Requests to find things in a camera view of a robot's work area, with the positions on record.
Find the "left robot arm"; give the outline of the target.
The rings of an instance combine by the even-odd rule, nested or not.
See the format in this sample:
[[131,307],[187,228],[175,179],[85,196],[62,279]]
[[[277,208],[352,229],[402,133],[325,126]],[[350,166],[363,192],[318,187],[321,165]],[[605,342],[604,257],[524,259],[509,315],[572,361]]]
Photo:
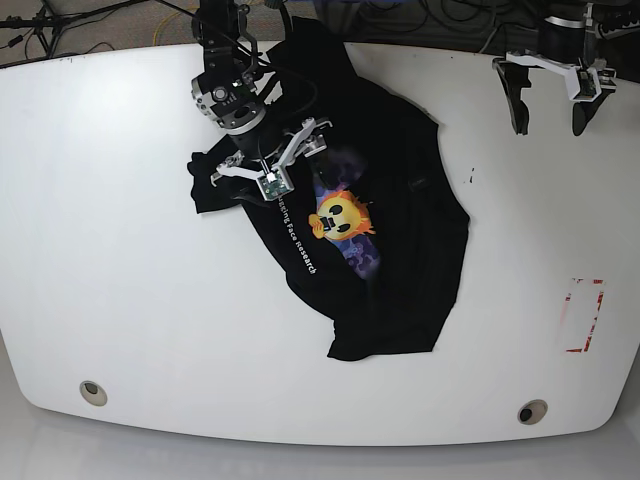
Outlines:
[[[604,59],[594,56],[593,43],[598,33],[591,18],[591,7],[587,4],[578,10],[583,15],[581,19],[569,13],[545,17],[540,24],[536,51],[508,52],[492,60],[516,134],[528,133],[529,110],[521,99],[521,92],[531,86],[529,70],[532,68],[564,78],[568,99],[573,104],[572,131],[576,136],[584,132],[606,98],[616,92],[616,71],[607,67]],[[294,190],[287,168],[301,155],[309,158],[325,150],[322,130],[330,126],[327,119],[304,120],[301,128],[287,134],[284,145],[276,148],[273,162],[266,162],[260,152],[256,154],[256,160],[262,164],[258,170],[246,167],[244,164],[250,158],[237,151],[215,167],[210,182],[215,186],[224,177],[243,178],[256,183],[264,200],[277,200]]]

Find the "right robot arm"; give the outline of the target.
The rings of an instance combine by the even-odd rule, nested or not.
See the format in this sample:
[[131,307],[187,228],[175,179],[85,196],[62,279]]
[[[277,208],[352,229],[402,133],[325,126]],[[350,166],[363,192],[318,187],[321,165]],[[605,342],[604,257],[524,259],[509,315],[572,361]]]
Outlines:
[[[247,31],[250,8],[233,1],[203,1],[192,15],[192,28],[203,47],[204,71],[191,83],[200,112],[233,141],[235,153],[219,161],[211,175],[255,182],[267,201],[294,189],[287,172],[300,156],[325,150],[322,131],[328,120],[306,118],[295,131],[290,118],[302,118],[316,103],[318,88],[307,76],[262,59]],[[519,135],[528,132],[529,110],[521,99],[530,87],[529,72],[543,69],[561,76],[573,105],[572,131],[581,135],[607,97],[616,91],[614,69],[596,57],[598,28],[592,6],[547,16],[538,28],[534,51],[511,51],[493,59]]]

